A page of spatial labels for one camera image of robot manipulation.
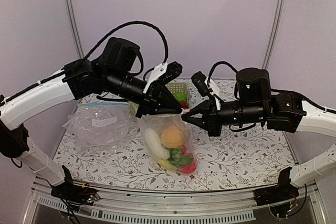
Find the orange toy fruit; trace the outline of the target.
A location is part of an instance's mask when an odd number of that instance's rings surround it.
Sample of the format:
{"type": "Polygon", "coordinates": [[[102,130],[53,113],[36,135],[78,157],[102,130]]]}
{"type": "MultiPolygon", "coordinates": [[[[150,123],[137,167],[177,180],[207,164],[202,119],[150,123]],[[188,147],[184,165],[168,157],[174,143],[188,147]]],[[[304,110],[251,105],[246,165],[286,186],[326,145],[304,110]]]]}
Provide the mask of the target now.
{"type": "Polygon", "coordinates": [[[161,133],[161,142],[166,148],[181,147],[183,140],[183,132],[175,125],[168,126],[161,133]]]}

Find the pink zip top bag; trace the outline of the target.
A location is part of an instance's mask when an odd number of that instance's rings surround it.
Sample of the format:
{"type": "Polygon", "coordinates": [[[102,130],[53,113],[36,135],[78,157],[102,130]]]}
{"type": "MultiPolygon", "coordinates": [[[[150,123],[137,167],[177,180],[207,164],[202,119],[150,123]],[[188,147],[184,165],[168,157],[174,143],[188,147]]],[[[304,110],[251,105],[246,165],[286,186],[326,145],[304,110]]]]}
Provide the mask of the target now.
{"type": "Polygon", "coordinates": [[[161,167],[181,175],[198,168],[191,127],[177,114],[146,115],[138,119],[145,147],[161,167]]]}

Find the yellow toy banana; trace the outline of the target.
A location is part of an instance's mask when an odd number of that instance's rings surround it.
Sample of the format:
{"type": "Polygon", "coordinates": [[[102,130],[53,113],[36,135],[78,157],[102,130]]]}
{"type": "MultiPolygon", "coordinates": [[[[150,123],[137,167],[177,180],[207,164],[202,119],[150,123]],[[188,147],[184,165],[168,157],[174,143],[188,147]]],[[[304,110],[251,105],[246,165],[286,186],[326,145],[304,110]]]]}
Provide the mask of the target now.
{"type": "Polygon", "coordinates": [[[161,167],[163,167],[167,170],[173,170],[173,171],[178,171],[179,170],[176,166],[172,165],[166,159],[157,159],[157,162],[161,165],[161,167]]]}

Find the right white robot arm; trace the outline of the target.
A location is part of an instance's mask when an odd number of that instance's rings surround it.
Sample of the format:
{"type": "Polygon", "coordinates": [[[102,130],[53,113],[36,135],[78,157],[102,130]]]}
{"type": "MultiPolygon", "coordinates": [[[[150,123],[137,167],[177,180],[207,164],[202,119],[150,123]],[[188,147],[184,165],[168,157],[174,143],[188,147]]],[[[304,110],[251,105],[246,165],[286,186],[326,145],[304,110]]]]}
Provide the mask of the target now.
{"type": "MultiPolygon", "coordinates": [[[[304,95],[270,86],[265,69],[236,70],[234,101],[221,101],[211,77],[197,72],[192,83],[202,97],[208,97],[182,116],[183,121],[204,129],[209,136],[219,136],[222,127],[237,126],[248,130],[256,124],[289,133],[310,132],[335,136],[335,110],[318,105],[304,95]]],[[[256,189],[258,206],[289,200],[299,195],[305,183],[335,170],[335,145],[311,160],[289,166],[279,172],[277,184],[256,189]]]]}

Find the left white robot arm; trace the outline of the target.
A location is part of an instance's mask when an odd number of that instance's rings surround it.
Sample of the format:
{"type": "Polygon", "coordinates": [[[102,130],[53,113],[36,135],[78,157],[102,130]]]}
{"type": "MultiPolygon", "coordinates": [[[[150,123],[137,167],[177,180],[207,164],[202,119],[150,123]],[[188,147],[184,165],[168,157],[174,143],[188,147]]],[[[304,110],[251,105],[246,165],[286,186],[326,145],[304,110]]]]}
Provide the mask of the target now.
{"type": "Polygon", "coordinates": [[[135,60],[141,59],[138,45],[112,37],[98,58],[73,61],[30,88],[8,98],[1,97],[1,153],[26,164],[46,179],[54,197],[76,206],[92,205],[99,199],[97,191],[88,185],[75,185],[69,169],[55,163],[34,144],[24,123],[59,104],[103,92],[136,103],[138,118],[182,114],[181,104],[166,87],[181,74],[181,64],[164,62],[154,67],[149,79],[143,81],[131,72],[135,60]]]}

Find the clear plastic bag with label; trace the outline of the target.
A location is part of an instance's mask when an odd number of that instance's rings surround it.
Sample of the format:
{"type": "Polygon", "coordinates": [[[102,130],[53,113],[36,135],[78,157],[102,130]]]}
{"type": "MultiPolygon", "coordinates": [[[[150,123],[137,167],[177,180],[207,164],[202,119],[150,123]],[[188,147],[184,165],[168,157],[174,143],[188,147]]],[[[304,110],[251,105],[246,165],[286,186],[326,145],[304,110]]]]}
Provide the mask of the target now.
{"type": "Polygon", "coordinates": [[[115,153],[140,131],[126,103],[108,102],[79,104],[63,127],[74,135],[75,149],[84,155],[115,153]]]}

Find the green toy pepper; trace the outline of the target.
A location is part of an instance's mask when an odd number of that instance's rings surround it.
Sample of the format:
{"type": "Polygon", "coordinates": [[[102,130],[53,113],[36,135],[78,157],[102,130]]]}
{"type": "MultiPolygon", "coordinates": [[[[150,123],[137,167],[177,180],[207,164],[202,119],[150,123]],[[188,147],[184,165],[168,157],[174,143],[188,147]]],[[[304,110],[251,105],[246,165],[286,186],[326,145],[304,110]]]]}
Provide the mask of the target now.
{"type": "Polygon", "coordinates": [[[178,102],[188,102],[187,94],[184,92],[176,92],[173,95],[178,100],[178,102]]]}

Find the dark red toy fruit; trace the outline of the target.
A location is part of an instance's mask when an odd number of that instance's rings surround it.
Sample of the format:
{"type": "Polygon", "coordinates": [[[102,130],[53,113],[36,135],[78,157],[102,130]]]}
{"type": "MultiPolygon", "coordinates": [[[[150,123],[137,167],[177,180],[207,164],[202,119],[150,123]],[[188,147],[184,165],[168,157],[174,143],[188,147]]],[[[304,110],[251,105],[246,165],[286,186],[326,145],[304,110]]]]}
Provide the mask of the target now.
{"type": "Polygon", "coordinates": [[[185,103],[185,102],[180,102],[180,104],[181,104],[182,108],[184,108],[184,109],[188,109],[189,108],[188,104],[185,103]]]}

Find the beige plastic basket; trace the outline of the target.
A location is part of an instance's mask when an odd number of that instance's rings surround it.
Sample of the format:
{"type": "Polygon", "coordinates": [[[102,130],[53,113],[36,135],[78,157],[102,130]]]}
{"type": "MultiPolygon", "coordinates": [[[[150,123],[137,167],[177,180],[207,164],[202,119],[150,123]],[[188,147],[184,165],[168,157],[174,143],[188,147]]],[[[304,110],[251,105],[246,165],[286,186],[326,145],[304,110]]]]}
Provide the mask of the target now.
{"type": "MultiPolygon", "coordinates": [[[[191,108],[191,96],[187,82],[170,82],[166,85],[166,87],[184,109],[191,108]]],[[[139,106],[133,102],[128,103],[128,108],[131,116],[136,115],[138,107],[139,106]]]]}

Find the floral table mat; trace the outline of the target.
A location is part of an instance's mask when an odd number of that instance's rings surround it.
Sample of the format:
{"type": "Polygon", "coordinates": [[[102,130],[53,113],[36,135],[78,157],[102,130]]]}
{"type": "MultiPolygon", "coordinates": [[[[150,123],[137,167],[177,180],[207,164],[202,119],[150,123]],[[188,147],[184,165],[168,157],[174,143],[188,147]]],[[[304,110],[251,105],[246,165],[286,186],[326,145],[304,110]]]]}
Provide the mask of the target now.
{"type": "Polygon", "coordinates": [[[145,146],[143,127],[155,118],[130,117],[124,140],[110,151],[83,152],[72,132],[66,131],[54,161],[66,166],[73,179],[90,184],[165,191],[241,189],[267,186],[278,173],[295,163],[283,133],[256,126],[243,132],[222,128],[209,137],[190,126],[196,170],[183,175],[157,163],[145,146]]]}

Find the aluminium front rail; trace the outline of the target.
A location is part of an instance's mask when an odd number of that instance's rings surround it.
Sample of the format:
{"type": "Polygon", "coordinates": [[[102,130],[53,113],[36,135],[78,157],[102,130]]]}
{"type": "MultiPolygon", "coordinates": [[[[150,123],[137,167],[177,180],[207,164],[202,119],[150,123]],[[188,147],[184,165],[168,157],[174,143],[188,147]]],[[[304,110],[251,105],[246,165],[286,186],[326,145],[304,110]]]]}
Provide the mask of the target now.
{"type": "Polygon", "coordinates": [[[93,205],[83,205],[70,218],[66,205],[51,196],[36,178],[21,223],[330,223],[315,184],[299,190],[293,212],[277,218],[281,201],[258,206],[254,189],[215,191],[159,191],[92,184],[99,194],[93,205]]]}

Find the right aluminium frame post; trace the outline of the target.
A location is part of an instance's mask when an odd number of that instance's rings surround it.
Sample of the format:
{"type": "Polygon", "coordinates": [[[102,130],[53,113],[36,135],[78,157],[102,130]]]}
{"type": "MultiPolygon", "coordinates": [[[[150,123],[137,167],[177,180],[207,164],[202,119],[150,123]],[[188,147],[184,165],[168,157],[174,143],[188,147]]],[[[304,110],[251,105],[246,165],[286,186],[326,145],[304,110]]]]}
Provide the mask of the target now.
{"type": "Polygon", "coordinates": [[[271,32],[270,32],[270,36],[268,39],[264,60],[262,63],[263,69],[268,69],[270,61],[271,61],[272,52],[274,50],[274,46],[276,43],[276,38],[277,38],[279,26],[280,26],[281,14],[282,14],[282,9],[284,7],[284,3],[285,3],[285,0],[276,1],[276,8],[275,8],[274,18],[272,22],[271,32]]]}

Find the aluminium frame post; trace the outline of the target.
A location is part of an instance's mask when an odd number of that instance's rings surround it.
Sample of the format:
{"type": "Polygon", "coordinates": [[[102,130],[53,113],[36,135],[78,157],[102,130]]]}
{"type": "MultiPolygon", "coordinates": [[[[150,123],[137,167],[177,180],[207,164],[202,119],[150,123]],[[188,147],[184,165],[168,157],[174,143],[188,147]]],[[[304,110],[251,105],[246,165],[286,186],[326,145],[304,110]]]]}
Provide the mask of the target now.
{"type": "Polygon", "coordinates": [[[284,7],[284,3],[285,3],[285,0],[276,1],[276,8],[275,8],[274,18],[272,22],[271,32],[270,32],[270,36],[268,39],[264,60],[262,63],[263,69],[268,69],[270,61],[271,61],[272,52],[274,50],[274,46],[276,43],[276,38],[277,38],[279,26],[280,26],[281,14],[282,14],[282,9],[284,7]]]}
{"type": "Polygon", "coordinates": [[[77,26],[76,17],[75,17],[75,9],[74,9],[72,0],[64,0],[64,2],[65,2],[66,13],[67,13],[70,31],[72,34],[77,56],[78,58],[83,58],[84,53],[83,53],[83,48],[82,48],[82,44],[80,40],[80,35],[79,35],[78,26],[77,26]]]}

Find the left aluminium frame post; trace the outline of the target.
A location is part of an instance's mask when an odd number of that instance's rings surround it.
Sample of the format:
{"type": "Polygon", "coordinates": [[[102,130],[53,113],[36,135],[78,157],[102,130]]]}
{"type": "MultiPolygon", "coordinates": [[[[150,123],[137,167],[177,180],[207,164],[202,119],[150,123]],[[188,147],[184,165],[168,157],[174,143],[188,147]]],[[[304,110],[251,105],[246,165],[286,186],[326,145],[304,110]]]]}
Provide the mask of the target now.
{"type": "Polygon", "coordinates": [[[83,48],[82,48],[82,44],[80,40],[80,35],[79,35],[78,26],[77,26],[76,17],[75,17],[75,9],[74,9],[72,0],[64,0],[64,2],[65,2],[66,13],[67,13],[70,31],[72,34],[77,56],[78,58],[83,58],[84,53],[83,53],[83,48]]]}

